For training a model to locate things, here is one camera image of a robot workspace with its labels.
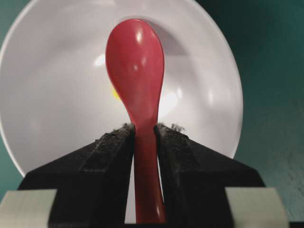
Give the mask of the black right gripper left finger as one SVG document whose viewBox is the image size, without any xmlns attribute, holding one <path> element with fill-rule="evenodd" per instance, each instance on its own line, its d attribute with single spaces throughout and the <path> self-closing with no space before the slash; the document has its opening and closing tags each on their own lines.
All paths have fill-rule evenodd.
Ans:
<svg viewBox="0 0 304 228">
<path fill-rule="evenodd" d="M 26 174 L 20 190 L 57 191 L 50 228 L 108 228 L 125 221 L 134 152 L 129 123 Z"/>
</svg>

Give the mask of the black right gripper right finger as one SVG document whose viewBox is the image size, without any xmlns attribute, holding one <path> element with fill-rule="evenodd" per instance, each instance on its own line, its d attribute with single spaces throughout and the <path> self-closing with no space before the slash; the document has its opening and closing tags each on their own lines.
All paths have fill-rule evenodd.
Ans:
<svg viewBox="0 0 304 228">
<path fill-rule="evenodd" d="M 258 172 L 161 123 L 154 132 L 170 227 L 232 228 L 225 187 L 264 187 Z"/>
</svg>

